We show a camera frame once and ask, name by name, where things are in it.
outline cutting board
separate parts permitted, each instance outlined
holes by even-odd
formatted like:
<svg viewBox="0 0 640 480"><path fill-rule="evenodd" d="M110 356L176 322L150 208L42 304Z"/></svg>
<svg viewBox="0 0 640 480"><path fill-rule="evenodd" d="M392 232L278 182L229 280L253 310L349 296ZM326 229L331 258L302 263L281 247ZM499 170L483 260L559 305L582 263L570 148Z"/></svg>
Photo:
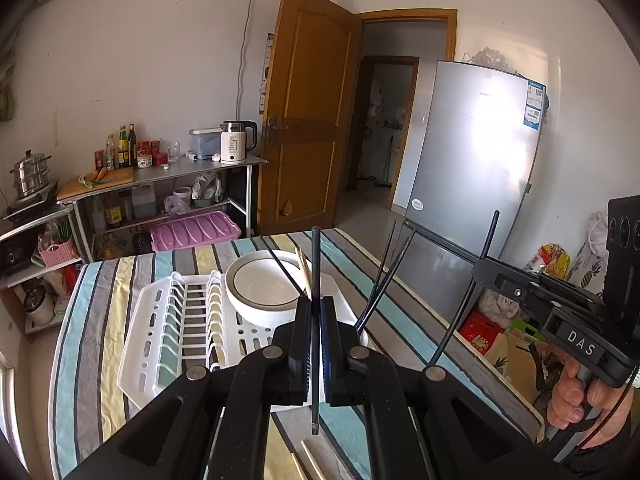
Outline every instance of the cutting board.
<svg viewBox="0 0 640 480"><path fill-rule="evenodd" d="M122 184L131 184L133 182L133 168L122 168L121 170L108 171L105 178L110 178L110 181L105 182L104 184L96 184L89 189L84 184L80 184L76 177L62 186L62 189L58 193L58 200L66 200L67 198L93 192L98 189L121 186Z"/></svg>

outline white bowl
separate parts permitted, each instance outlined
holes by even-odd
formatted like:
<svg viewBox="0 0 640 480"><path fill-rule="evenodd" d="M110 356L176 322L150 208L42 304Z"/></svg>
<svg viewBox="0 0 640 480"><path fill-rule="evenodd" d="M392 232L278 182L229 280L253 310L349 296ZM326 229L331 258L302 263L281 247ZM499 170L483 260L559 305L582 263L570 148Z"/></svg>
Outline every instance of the white bowl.
<svg viewBox="0 0 640 480"><path fill-rule="evenodd" d="M273 251L300 289L305 288L294 253ZM240 316L266 328L276 328L296 317L298 292L269 251L240 256L226 271L226 294Z"/></svg>

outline white kettle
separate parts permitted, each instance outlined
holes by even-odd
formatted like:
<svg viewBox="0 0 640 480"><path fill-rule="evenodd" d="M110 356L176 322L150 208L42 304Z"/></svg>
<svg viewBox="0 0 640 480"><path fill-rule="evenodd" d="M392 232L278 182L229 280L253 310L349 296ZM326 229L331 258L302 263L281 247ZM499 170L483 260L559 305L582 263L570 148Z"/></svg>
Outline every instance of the white kettle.
<svg viewBox="0 0 640 480"><path fill-rule="evenodd" d="M246 130L254 131L254 142L246 145ZM220 162L235 164L246 159L246 152L255 148L258 143L258 125L253 121L225 121L220 124Z"/></svg>

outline human hand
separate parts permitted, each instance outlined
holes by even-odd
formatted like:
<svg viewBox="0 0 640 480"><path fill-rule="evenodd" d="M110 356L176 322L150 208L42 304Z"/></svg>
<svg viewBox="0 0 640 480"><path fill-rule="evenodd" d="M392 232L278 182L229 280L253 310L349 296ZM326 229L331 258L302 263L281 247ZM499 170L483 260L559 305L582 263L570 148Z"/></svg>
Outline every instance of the human hand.
<svg viewBox="0 0 640 480"><path fill-rule="evenodd" d="M580 406L584 400L584 387L580 379L576 378L580 370L580 363L556 345L549 344L543 347L539 344L537 346L538 351L543 355L553 352L564 362L564 370L562 370L560 380L556 383L556 386L554 386L551 402L549 402L546 409L546 420L548 420L549 424L564 430L568 427L569 423L580 422L584 417L584 410ZM609 414L615 403L618 402L624 389L624 386L621 388L612 388L600 379L596 379L591 383L589 391L587 392L587 402L591 406L602 408L602 411L596 423L585 433L583 440L593 433L600 422ZM614 413L598 434L587 442L584 446L585 449L601 446L620 432L631 410L634 397L632 392L633 390L630 389L616 410L616 413Z"/></svg>

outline white dish rack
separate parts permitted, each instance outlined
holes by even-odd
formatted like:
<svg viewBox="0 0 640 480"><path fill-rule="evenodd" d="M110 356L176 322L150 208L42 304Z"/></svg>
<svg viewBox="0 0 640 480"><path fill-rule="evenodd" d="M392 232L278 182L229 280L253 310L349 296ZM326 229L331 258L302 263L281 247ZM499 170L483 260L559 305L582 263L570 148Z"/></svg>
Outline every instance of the white dish rack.
<svg viewBox="0 0 640 480"><path fill-rule="evenodd" d="M228 300L224 283L217 270L209 276L173 272L140 291L117 379L137 407L146 406L191 366L211 371L234 366L248 353L271 344L273 330L243 319ZM334 297L338 320L355 323L356 316L333 277L321 275L321 292ZM361 341L368 342L364 332Z"/></svg>

